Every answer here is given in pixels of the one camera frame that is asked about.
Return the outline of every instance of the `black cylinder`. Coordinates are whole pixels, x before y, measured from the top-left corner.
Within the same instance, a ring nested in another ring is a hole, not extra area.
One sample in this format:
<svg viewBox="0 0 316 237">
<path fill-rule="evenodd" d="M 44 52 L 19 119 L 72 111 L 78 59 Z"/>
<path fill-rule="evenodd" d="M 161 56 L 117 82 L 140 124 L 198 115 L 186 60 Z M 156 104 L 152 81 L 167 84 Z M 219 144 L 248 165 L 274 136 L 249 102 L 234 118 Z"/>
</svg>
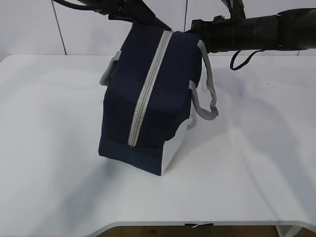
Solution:
<svg viewBox="0 0 316 237">
<path fill-rule="evenodd" d="M 211 52 L 263 49 L 278 41 L 277 16 L 214 22 L 208 34 Z"/>
<path fill-rule="evenodd" d="M 294 19 L 293 38 L 299 48 L 316 48 L 316 9 Z"/>
</svg>

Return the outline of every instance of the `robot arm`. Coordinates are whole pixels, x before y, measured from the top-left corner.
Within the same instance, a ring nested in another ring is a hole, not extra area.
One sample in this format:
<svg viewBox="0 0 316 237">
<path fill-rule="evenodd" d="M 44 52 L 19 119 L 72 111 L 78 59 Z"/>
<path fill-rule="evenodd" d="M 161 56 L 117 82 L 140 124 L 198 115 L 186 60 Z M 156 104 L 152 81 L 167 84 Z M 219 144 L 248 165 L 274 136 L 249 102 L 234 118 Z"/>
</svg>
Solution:
<svg viewBox="0 0 316 237">
<path fill-rule="evenodd" d="M 142 0 L 78 0 L 85 5 L 78 5 L 65 0 L 54 0 L 63 6 L 77 10 L 93 10 L 102 15 L 109 15 L 109 20 L 138 22 L 170 31 L 171 28 L 160 21 Z"/>
</svg>

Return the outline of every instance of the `black strap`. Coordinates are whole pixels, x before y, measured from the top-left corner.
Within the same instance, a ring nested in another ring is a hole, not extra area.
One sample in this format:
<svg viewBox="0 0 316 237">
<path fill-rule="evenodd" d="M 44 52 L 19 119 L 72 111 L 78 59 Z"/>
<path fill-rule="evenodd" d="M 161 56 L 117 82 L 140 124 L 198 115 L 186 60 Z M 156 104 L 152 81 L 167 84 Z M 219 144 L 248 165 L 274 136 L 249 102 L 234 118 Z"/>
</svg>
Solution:
<svg viewBox="0 0 316 237">
<path fill-rule="evenodd" d="M 233 0 L 233 5 L 231 0 L 226 0 L 228 10 L 231 14 L 231 19 L 241 20 L 246 19 L 244 5 L 242 0 Z"/>
<path fill-rule="evenodd" d="M 256 53 L 264 52 L 264 50 L 263 50 L 263 49 L 260 49 L 260 50 L 257 50 L 257 51 L 255 51 L 255 52 L 253 52 L 252 54 L 250 54 L 250 56 L 249 56 L 242 64 L 240 64 L 238 67 L 235 67 L 235 68 L 234 68 L 235 60 L 236 60 L 236 58 L 237 58 L 237 56 L 239 55 L 240 52 L 241 52 L 241 51 L 237 51 L 237 52 L 233 55 L 233 58 L 232 58 L 232 60 L 231 60 L 231 69 L 232 69 L 233 71 L 237 71 L 237 70 L 243 68 L 244 66 L 246 66 L 246 65 L 250 62 L 250 59 L 251 59 Z"/>
</svg>

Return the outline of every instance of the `white table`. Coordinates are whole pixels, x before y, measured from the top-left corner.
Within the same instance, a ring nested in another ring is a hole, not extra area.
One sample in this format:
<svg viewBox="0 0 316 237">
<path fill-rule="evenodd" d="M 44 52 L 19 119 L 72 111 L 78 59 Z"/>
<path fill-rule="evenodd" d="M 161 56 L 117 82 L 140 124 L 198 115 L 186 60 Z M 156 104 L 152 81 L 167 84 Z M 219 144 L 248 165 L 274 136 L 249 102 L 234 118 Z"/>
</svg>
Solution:
<svg viewBox="0 0 316 237">
<path fill-rule="evenodd" d="M 1 237 L 185 223 L 316 231 L 316 57 L 258 56 L 237 72 L 211 57 L 220 117 L 193 119 L 162 177 L 97 154 L 109 60 L 0 63 Z"/>
</svg>

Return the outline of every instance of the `black cable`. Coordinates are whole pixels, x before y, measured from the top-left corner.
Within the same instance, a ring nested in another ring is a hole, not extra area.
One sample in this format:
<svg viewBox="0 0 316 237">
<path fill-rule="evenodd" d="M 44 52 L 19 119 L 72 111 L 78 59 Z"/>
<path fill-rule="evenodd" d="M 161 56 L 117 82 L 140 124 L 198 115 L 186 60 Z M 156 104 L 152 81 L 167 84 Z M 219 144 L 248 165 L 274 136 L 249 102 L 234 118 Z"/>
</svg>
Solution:
<svg viewBox="0 0 316 237">
<path fill-rule="evenodd" d="M 228 11 L 232 13 L 233 7 L 232 7 L 231 0 L 226 0 L 226 3 L 227 3 Z"/>
<path fill-rule="evenodd" d="M 236 60 L 236 58 L 237 58 L 237 56 L 239 55 L 240 52 L 241 52 L 241 51 L 237 51 L 237 52 L 233 55 L 233 58 L 232 58 L 232 60 L 231 60 L 231 69 L 232 69 L 233 71 L 237 71 L 237 70 L 243 68 L 244 66 L 246 66 L 246 65 L 250 62 L 251 58 L 252 58 L 256 53 L 264 52 L 264 50 L 261 49 L 261 50 L 257 50 L 257 51 L 255 51 L 255 52 L 253 52 L 242 64 L 240 64 L 238 67 L 235 67 L 235 68 L 234 68 L 234 62 L 235 62 L 235 60 Z"/>
<path fill-rule="evenodd" d="M 107 2 L 104 2 L 102 4 L 99 5 L 90 5 L 90 6 L 86 6 L 86 5 L 78 5 L 78 4 L 74 4 L 65 0 L 53 0 L 54 2 L 61 4 L 63 6 L 75 9 L 75 10 L 82 10 L 82 11 L 94 11 L 94 10 L 98 10 L 98 9 L 102 9 L 104 7 L 106 7 L 108 5 Z"/>
</svg>

